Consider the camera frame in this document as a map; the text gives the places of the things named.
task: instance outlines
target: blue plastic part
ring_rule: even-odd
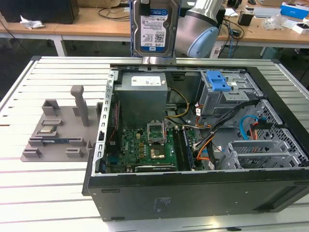
[[[188,57],[204,58],[212,49],[216,42],[219,30],[216,27],[206,29],[188,49]]]
[[[247,115],[247,116],[243,117],[243,118],[239,121],[239,130],[240,130],[240,133],[241,133],[241,135],[243,136],[244,140],[248,140],[248,136],[247,136],[247,134],[246,134],[246,132],[245,132],[243,126],[242,126],[242,123],[243,123],[243,121],[244,121],[246,118],[248,118],[248,117],[253,117],[254,119],[256,119],[256,121],[259,120],[259,118],[256,117],[256,116],[254,116],[254,115]]]
[[[231,91],[231,87],[226,83],[220,71],[207,71],[206,75],[213,91]]]
[[[118,163],[117,156],[108,156],[108,162],[112,165],[116,165]]]

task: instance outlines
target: small circuit board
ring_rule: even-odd
[[[174,128],[166,129],[166,142],[148,142],[147,128],[123,129],[121,152],[118,156],[109,156],[107,165],[112,173],[134,172],[137,166],[173,166],[178,170],[175,144],[173,138]],[[160,128],[151,130],[153,137],[160,137]],[[194,131],[187,130],[188,143],[192,147],[196,141]]]

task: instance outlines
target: black computer case panel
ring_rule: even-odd
[[[255,67],[239,68],[250,74],[282,126],[309,154],[308,132],[269,82]],[[90,165],[85,186],[104,221],[279,212],[309,193],[309,170],[302,168],[306,166],[307,161],[284,170],[91,176]]]

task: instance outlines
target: side panel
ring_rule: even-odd
[[[294,186],[292,181],[273,181],[90,188],[89,191],[101,217],[109,221],[278,212],[287,206],[287,200],[292,204],[309,190]]]

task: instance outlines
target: hard drive label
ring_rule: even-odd
[[[140,16],[140,45],[147,51],[162,51],[165,46],[166,29],[163,23],[168,19],[164,9],[151,9],[150,16]]]

